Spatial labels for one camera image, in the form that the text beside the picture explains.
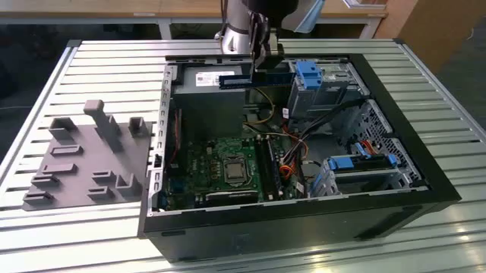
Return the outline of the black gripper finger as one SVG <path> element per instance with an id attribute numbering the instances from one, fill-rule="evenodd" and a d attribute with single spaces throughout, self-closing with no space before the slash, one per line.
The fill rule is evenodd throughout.
<path id="1" fill-rule="evenodd" d="M 251 23 L 251 82 L 256 83 L 259 81 L 260 70 L 264 67 L 266 51 L 267 51 L 267 41 L 268 41 L 268 21 L 267 18 L 259 13 L 251 13 L 250 17 Z"/>
<path id="2" fill-rule="evenodd" d="M 278 28 L 270 29 L 268 34 L 268 68 L 274 69 L 283 59 L 283 50 L 278 40 Z"/>

